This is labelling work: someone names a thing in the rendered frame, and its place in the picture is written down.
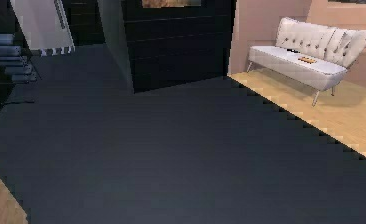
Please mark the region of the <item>white tufted sofa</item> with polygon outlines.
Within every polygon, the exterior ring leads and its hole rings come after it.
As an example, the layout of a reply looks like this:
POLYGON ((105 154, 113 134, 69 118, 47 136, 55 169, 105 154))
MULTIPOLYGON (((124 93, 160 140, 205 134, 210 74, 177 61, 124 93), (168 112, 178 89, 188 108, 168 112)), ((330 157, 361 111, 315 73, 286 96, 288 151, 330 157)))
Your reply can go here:
POLYGON ((312 105, 315 106, 322 91, 330 89, 331 95, 335 94, 335 87, 365 48, 366 30, 341 29, 284 17, 274 46, 250 47, 247 70, 257 64, 314 88, 312 105), (305 63, 298 60, 301 57, 317 62, 305 63))

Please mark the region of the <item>grey slatted shelf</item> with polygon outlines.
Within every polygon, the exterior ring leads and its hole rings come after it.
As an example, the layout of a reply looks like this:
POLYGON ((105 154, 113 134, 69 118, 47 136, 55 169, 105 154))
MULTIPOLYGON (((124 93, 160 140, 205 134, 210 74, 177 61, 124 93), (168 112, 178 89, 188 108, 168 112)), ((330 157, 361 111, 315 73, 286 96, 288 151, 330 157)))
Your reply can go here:
POLYGON ((12 84, 36 82, 40 77, 31 62, 31 54, 14 44, 14 34, 0 33, 0 69, 12 84))

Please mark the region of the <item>brown framed picture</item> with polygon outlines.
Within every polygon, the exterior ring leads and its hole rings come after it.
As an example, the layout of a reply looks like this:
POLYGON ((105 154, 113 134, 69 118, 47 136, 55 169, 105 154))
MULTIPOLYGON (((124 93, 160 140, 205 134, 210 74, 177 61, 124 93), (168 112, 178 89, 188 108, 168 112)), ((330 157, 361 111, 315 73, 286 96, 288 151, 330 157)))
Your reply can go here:
POLYGON ((181 8, 202 5, 202 0, 141 0, 144 8, 181 8))

